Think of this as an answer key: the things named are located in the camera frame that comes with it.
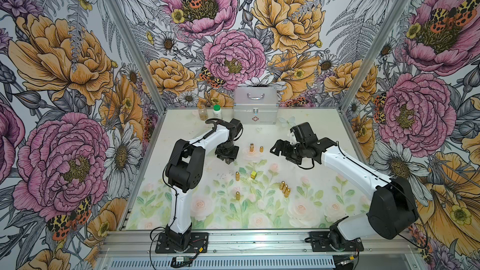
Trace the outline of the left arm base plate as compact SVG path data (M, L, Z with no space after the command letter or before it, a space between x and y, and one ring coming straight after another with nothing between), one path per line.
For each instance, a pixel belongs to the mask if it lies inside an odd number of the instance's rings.
M156 254L174 253L206 253L210 235L207 232L189 232L186 234L167 234L162 232L157 241L154 252Z

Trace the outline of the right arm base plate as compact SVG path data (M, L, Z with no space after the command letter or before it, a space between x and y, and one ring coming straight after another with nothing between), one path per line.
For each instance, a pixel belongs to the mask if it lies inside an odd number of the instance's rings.
M311 245L313 252L361 252L364 247L360 238L352 241L345 240L344 237L333 231L311 231L309 236L304 239L305 243Z

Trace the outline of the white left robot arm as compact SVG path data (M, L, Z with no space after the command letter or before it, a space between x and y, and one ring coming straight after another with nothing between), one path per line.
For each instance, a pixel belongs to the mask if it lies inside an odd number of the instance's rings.
M176 141L162 175L172 196L171 218L165 227L164 243L175 251L184 252L190 247L192 190L203 176L205 156L214 151L218 159L229 165L235 161L239 151L235 141L243 132L241 121L211 118L205 123L212 128L201 136L189 141Z

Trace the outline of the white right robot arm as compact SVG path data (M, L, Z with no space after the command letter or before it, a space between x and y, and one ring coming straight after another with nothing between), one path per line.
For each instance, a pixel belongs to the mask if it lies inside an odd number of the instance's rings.
M378 235L392 240L419 220L415 197L409 181L392 178L376 171L344 151L338 142L328 137L318 138L309 123L290 129L289 141L277 140L270 152L283 156L298 167L304 159L336 171L367 196L369 211L344 217L329 228L329 246L341 251L347 243Z

